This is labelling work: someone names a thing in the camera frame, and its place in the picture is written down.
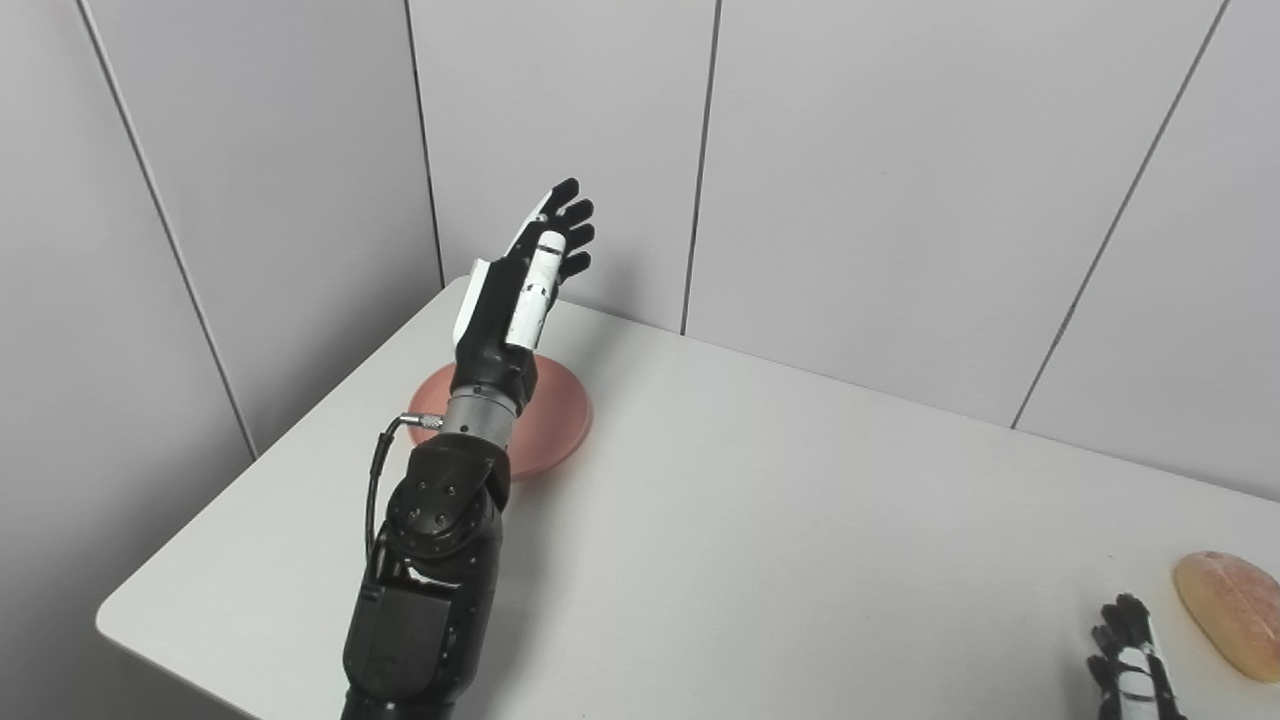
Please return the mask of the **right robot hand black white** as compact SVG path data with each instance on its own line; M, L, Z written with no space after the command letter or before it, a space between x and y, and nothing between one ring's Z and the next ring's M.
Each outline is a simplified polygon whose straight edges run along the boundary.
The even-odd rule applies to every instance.
M1117 594L1091 629L1096 652L1087 666L1100 691L1098 719L1184 719L1155 638L1149 610Z

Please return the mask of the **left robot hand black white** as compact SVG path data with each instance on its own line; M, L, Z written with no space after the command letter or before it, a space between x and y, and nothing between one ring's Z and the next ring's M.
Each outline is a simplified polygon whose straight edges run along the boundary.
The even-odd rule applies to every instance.
M516 413L529 405L547 316L561 286L591 265L593 215L593 201L570 177L536 202L502 256L475 261L453 331L452 389L494 391Z

